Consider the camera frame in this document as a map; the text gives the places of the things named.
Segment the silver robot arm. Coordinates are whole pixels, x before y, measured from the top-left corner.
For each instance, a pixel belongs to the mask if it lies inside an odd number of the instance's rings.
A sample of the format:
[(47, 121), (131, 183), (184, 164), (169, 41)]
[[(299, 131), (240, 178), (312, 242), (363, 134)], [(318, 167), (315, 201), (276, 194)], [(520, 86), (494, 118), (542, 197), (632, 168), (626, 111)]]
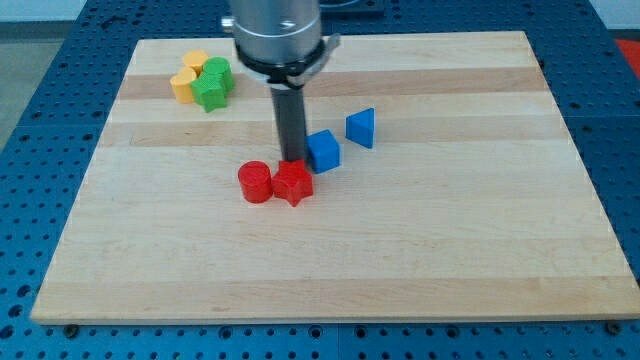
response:
[(230, 0), (221, 26), (240, 52), (266, 64), (287, 64), (311, 55), (321, 41), (318, 0)]

